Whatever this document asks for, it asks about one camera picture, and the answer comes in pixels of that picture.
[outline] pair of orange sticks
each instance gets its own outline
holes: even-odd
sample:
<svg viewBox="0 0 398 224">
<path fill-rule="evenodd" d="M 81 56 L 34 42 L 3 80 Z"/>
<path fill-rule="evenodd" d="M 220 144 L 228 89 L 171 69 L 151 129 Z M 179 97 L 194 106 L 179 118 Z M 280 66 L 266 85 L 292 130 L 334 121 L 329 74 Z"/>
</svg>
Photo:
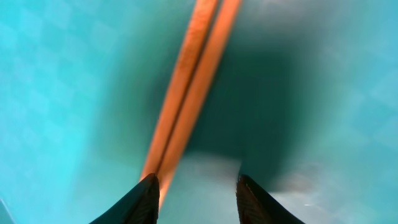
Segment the pair of orange sticks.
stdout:
<svg viewBox="0 0 398 224">
<path fill-rule="evenodd" d="M 141 175 L 142 180 L 157 174 L 159 207 L 205 101 L 240 3 L 223 1 L 206 44 L 218 0 L 197 0 L 195 4 Z"/>
</svg>

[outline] orange rod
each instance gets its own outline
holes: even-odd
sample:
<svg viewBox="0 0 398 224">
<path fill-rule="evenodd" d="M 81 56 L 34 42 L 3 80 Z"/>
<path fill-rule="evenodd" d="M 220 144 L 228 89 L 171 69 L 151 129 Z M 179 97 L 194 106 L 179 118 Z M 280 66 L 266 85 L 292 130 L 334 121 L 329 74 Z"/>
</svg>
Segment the orange rod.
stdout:
<svg viewBox="0 0 398 224">
<path fill-rule="evenodd" d="M 215 13 L 217 2 L 218 0 L 198 0 L 195 4 L 152 138 L 141 180 L 150 173 L 157 173 L 160 167 L 173 125 L 177 119 L 177 113 L 192 79 L 193 69 Z"/>
<path fill-rule="evenodd" d="M 164 201 L 169 189 L 176 166 L 196 123 L 201 107 L 220 62 L 225 45 L 228 41 L 234 19 L 238 13 L 241 0 L 224 0 L 215 25 L 205 45 L 203 55 L 188 89 L 186 98 L 175 124 L 169 145 L 160 165 L 157 176 L 160 180 L 159 206 Z"/>
</svg>

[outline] blue surface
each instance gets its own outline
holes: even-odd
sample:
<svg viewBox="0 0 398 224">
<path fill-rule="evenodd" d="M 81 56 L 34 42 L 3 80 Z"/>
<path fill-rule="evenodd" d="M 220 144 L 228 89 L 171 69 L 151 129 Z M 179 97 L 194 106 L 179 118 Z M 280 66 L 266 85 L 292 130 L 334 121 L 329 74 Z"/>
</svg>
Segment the blue surface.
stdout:
<svg viewBox="0 0 398 224">
<path fill-rule="evenodd" d="M 0 2 L 16 223 L 88 223 L 136 184 L 193 3 Z M 244 1 L 159 222 L 237 223 L 240 169 L 307 223 L 397 223 L 397 4 Z"/>
</svg>

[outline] black plastic claw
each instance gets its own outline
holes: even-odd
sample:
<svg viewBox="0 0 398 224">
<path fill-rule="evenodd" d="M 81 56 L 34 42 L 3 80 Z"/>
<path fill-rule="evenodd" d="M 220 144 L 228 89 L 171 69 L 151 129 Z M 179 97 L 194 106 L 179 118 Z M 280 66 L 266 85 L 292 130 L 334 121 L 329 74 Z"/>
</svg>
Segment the black plastic claw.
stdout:
<svg viewBox="0 0 398 224">
<path fill-rule="evenodd" d="M 91 224 L 156 224 L 159 180 L 149 174 Z"/>
<path fill-rule="evenodd" d="M 239 177 L 236 200 L 241 224 L 303 224 L 246 175 Z"/>
</svg>

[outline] wooden stick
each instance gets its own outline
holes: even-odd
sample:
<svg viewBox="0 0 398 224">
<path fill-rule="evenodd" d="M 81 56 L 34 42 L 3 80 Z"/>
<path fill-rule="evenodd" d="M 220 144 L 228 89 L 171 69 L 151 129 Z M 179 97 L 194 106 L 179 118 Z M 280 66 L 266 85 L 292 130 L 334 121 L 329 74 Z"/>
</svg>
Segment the wooden stick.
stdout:
<svg viewBox="0 0 398 224">
<path fill-rule="evenodd" d="M 160 200 L 162 205 L 165 194 L 169 189 L 176 166 L 182 156 L 185 146 L 196 123 L 201 107 L 205 101 L 218 63 L 228 41 L 234 18 L 238 13 L 241 0 L 224 0 L 220 13 L 215 21 L 213 30 L 197 70 L 188 89 L 181 112 L 178 116 L 164 159 L 157 173 L 160 180 Z"/>
<path fill-rule="evenodd" d="M 141 180 L 150 173 L 157 173 L 167 142 L 177 119 L 183 98 L 192 79 L 193 69 L 200 55 L 218 0 L 198 0 L 195 4 L 187 33 L 160 112 L 154 137 L 149 148 Z"/>
</svg>

